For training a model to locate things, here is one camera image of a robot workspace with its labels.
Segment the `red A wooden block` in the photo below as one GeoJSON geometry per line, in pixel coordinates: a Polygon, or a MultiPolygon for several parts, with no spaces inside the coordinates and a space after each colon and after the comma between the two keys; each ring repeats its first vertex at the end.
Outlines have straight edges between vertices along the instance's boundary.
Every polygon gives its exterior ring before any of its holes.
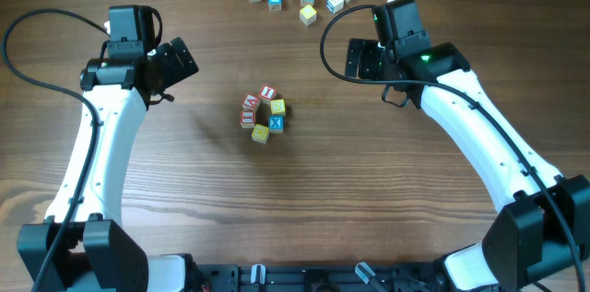
{"type": "Polygon", "coordinates": [[[257,111],[261,104],[261,100],[254,94],[248,93],[242,101],[242,108],[245,111],[257,111]]]}

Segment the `red I wooden block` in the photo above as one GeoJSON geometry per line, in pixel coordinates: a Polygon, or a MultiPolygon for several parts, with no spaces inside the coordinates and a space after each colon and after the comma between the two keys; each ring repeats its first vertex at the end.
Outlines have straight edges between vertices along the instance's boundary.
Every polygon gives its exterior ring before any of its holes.
{"type": "Polygon", "coordinates": [[[265,104],[269,104],[277,96],[277,90],[268,85],[263,85],[258,93],[258,98],[265,104]]]}
{"type": "Polygon", "coordinates": [[[240,124],[242,128],[254,128],[256,125],[256,112],[242,111],[240,116],[240,124]]]}

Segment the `yellow S wooden block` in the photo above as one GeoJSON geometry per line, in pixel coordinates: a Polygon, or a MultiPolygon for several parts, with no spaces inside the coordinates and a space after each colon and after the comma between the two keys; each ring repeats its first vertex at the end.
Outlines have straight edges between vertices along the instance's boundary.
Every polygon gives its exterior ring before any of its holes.
{"type": "Polygon", "coordinates": [[[285,100],[283,99],[273,99],[270,101],[270,108],[272,115],[281,115],[285,116],[287,114],[285,100]]]}

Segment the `blue-sided picture wooden block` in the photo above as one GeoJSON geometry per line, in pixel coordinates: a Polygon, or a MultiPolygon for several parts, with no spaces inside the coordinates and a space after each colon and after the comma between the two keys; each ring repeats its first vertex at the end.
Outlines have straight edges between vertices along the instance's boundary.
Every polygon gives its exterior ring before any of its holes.
{"type": "Polygon", "coordinates": [[[284,117],[282,115],[271,115],[268,121],[268,129],[272,134],[284,133],[284,117]]]}

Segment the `yellow top wooden block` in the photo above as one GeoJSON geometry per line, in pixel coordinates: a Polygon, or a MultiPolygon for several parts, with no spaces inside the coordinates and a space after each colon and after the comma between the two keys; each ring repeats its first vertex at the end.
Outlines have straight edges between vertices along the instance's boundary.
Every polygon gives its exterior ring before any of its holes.
{"type": "Polygon", "coordinates": [[[267,126],[256,124],[252,131],[252,139],[261,144],[265,144],[269,138],[270,131],[267,126]]]}

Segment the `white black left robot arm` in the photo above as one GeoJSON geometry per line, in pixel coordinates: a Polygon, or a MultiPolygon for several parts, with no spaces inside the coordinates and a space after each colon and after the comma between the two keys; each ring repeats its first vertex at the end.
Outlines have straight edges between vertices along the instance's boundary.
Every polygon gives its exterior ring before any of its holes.
{"type": "Polygon", "coordinates": [[[124,231],[122,195],[148,109],[197,64],[181,39],[164,42],[159,12],[113,6],[106,41],[80,76],[77,139],[44,219],[22,226],[18,253],[37,291],[204,291],[187,253],[149,256],[124,231]]]}

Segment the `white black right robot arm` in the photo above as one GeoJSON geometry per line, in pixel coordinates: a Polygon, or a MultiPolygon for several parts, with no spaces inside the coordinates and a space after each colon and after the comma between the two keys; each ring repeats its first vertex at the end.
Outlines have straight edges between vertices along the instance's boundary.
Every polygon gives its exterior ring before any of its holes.
{"type": "Polygon", "coordinates": [[[470,62],[435,45],[415,0],[372,7],[373,40],[349,42],[342,78],[405,96],[453,139],[484,182],[497,217],[483,240],[430,264],[412,283],[431,291],[517,291],[573,268],[585,290],[589,183],[565,177],[494,106],[470,62]]]}

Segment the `plain picture wooden block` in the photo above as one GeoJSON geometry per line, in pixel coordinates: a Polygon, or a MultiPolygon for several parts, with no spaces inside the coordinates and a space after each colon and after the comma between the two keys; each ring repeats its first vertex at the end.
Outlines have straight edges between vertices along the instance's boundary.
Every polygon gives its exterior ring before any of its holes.
{"type": "Polygon", "coordinates": [[[345,0],[326,0],[326,7],[331,14],[339,12],[345,4],[345,0]]]}

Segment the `yellow-sided wooden block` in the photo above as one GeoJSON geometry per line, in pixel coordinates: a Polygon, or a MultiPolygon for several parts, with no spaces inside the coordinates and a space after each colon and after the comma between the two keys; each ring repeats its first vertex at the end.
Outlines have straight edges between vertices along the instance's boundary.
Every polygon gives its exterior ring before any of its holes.
{"type": "Polygon", "coordinates": [[[306,5],[300,10],[300,20],[305,26],[311,25],[316,19],[317,11],[311,5],[306,5]]]}

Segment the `blue wooden block left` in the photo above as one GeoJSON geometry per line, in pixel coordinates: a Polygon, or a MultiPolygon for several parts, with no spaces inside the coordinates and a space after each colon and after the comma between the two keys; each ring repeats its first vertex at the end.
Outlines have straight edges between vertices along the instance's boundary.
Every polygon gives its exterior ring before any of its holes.
{"type": "Polygon", "coordinates": [[[270,11],[280,11],[282,9],[282,0],[267,0],[270,11]]]}

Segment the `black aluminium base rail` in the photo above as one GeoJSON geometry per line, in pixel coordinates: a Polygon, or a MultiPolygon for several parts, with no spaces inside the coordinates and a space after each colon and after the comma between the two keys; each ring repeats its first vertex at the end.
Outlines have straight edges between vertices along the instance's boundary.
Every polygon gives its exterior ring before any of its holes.
{"type": "Polygon", "coordinates": [[[389,266],[198,265],[197,292],[451,292],[458,288],[440,263],[389,266]]]}

